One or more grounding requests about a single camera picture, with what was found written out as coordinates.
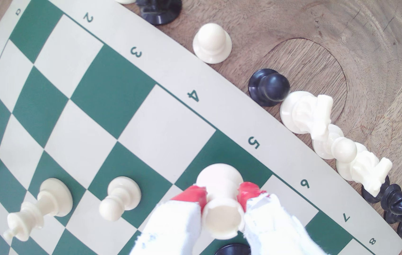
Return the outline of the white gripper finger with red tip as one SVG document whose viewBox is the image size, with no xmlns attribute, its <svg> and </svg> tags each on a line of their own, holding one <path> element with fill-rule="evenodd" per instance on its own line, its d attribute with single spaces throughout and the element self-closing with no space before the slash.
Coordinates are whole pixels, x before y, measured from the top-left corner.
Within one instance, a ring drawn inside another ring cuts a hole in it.
<svg viewBox="0 0 402 255">
<path fill-rule="evenodd" d="M 202 231 L 205 187 L 192 185 L 159 204 L 135 241 L 131 255 L 191 255 Z"/>
<path fill-rule="evenodd" d="M 277 195 L 258 185 L 243 182 L 238 188 L 243 206 L 244 237 L 252 255 L 326 255 L 310 237 L 299 219 L 290 215 Z"/>
</svg>

